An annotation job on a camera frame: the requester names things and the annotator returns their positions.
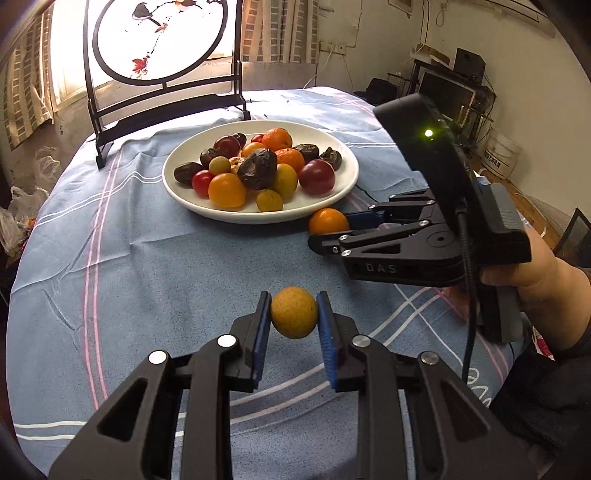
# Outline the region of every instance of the white bucket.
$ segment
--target white bucket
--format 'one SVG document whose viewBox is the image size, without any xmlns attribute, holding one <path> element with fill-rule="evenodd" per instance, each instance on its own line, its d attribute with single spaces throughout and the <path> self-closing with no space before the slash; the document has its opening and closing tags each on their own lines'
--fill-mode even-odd
<svg viewBox="0 0 591 480">
<path fill-rule="evenodd" d="M 506 180 L 517 165 L 521 147 L 494 128 L 488 135 L 482 162 L 497 177 Z"/>
</svg>

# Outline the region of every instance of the computer monitor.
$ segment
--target computer monitor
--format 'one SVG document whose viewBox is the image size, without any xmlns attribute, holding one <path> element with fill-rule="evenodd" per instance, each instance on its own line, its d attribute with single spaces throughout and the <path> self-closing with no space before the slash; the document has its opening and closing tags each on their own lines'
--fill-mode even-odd
<svg viewBox="0 0 591 480">
<path fill-rule="evenodd" d="M 470 106 L 475 90 L 434 72 L 424 72 L 418 88 L 419 93 L 429 97 L 439 112 L 448 120 L 460 121 L 463 106 Z"/>
</svg>

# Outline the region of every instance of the checkered curtain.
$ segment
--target checkered curtain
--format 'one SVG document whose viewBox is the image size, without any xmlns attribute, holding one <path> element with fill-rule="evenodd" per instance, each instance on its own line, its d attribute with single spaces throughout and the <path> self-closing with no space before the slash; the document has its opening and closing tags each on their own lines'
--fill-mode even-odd
<svg viewBox="0 0 591 480">
<path fill-rule="evenodd" d="M 5 69 L 4 127 L 11 150 L 53 121 L 49 77 L 49 7 L 17 43 Z"/>
<path fill-rule="evenodd" d="M 242 60 L 318 62 L 318 0 L 244 0 Z"/>
</svg>

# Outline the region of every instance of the blue tablecloth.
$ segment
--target blue tablecloth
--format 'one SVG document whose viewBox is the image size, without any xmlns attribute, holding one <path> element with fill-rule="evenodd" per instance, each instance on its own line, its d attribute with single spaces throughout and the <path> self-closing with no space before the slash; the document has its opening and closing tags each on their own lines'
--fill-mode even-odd
<svg viewBox="0 0 591 480">
<path fill-rule="evenodd" d="M 247 97 L 255 119 L 300 122 L 345 142 L 359 160 L 358 185 L 378 200 L 425 186 L 358 98 L 326 87 Z M 348 280 L 338 259 L 308 249 L 306 220 L 220 223 L 166 193 L 161 170 L 173 148 L 238 120 L 230 108 L 136 132 L 115 142 L 100 171 L 90 139 L 41 209 L 12 290 L 7 381 L 22 449 L 42 471 L 151 351 L 199 349 L 254 311 L 261 290 L 327 290 L 362 333 L 407 355 L 436 351 L 460 371 L 466 325 L 438 290 Z M 368 203 L 355 188 L 337 208 Z M 512 362 L 508 346 L 478 337 L 470 386 L 485 404 Z M 236 479 L 332 478 L 349 469 L 356 400 L 328 387 L 315 332 L 293 341 L 272 330 L 259 391 L 232 400 Z"/>
</svg>

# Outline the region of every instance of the white wall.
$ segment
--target white wall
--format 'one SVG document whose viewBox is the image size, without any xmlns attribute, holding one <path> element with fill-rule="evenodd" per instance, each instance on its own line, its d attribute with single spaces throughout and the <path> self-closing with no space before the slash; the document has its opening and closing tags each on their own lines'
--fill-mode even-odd
<svg viewBox="0 0 591 480">
<path fill-rule="evenodd" d="M 443 27 L 434 16 L 433 47 L 451 58 L 464 48 L 486 61 L 498 95 L 493 127 L 524 149 L 511 181 L 564 212 L 579 207 L 591 216 L 591 84 L 562 36 L 453 1 Z"/>
<path fill-rule="evenodd" d="M 419 43 L 420 0 L 415 0 L 410 19 L 388 5 L 388 0 L 320 0 L 320 6 L 323 5 L 335 11 L 320 11 L 326 17 L 319 18 L 319 39 L 347 42 L 346 61 L 353 77 L 353 90 L 365 90 L 372 78 L 386 79 L 388 72 L 400 70 L 411 47 Z M 327 55 L 320 54 L 321 68 Z M 332 55 L 326 70 L 319 73 L 317 84 L 351 92 L 343 56 Z"/>
</svg>

